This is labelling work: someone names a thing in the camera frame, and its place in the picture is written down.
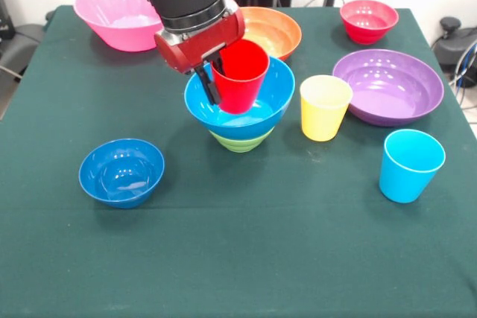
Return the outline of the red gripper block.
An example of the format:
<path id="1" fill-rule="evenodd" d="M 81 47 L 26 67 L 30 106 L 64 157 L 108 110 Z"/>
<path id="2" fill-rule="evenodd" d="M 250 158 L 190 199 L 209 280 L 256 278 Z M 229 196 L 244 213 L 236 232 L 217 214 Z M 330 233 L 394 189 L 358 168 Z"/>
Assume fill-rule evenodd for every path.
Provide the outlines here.
<path id="1" fill-rule="evenodd" d="M 244 35 L 244 18 L 235 0 L 224 0 L 224 12 L 206 27 L 188 32 L 172 33 L 166 28 L 154 34 L 159 53 L 166 63 L 180 73 L 195 70 L 211 105 L 219 105 L 221 96 L 203 65 L 205 60 L 233 44 Z M 212 66 L 226 76 L 221 55 L 212 56 Z"/>

